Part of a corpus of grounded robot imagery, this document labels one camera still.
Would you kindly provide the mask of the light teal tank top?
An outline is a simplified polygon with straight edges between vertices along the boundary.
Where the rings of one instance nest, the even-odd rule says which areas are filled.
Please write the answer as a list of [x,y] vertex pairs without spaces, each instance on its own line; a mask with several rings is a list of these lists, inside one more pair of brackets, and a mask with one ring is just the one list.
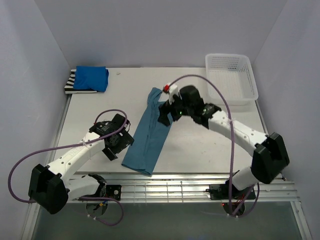
[[146,176],[151,176],[170,131],[170,126],[158,122],[159,101],[162,91],[152,88],[147,97],[147,107],[134,133],[134,142],[124,156],[122,166]]

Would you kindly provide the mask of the blue tank top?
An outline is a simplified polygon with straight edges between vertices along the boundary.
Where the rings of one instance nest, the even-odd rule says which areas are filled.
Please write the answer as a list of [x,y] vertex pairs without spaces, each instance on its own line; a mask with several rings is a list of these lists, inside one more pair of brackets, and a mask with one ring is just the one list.
[[105,66],[77,66],[73,88],[104,93],[109,84],[109,71]]

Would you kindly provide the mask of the black white striped tank top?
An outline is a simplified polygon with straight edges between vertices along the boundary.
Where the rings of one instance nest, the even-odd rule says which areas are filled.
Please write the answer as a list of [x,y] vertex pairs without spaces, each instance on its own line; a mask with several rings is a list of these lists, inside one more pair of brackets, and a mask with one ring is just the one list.
[[76,69],[72,69],[70,71],[70,76],[64,86],[64,92],[66,95],[97,93],[97,91],[94,91],[92,89],[82,89],[82,90],[74,89],[75,78],[76,78]]

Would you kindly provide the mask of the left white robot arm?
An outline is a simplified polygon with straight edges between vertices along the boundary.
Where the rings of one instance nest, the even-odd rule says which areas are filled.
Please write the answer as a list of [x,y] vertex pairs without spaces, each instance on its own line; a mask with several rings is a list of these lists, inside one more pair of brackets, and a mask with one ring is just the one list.
[[69,200],[106,197],[109,188],[102,176],[90,173],[79,179],[72,177],[98,153],[104,153],[110,161],[117,159],[122,150],[134,143],[128,131],[130,125],[118,113],[110,121],[95,122],[79,146],[46,166],[38,164],[32,169],[28,196],[50,214],[58,213]]

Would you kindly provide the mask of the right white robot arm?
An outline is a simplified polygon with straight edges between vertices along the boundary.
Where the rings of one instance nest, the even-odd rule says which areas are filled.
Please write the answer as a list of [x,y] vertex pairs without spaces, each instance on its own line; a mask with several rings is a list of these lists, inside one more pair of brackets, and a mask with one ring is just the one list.
[[159,107],[158,122],[168,127],[182,116],[191,117],[195,123],[230,139],[252,157],[251,165],[234,173],[218,193],[237,199],[252,185],[270,184],[289,165],[288,152],[280,134],[267,135],[230,120],[219,106],[205,103],[193,85],[179,89],[175,84],[167,84],[163,92],[168,94],[168,100]]

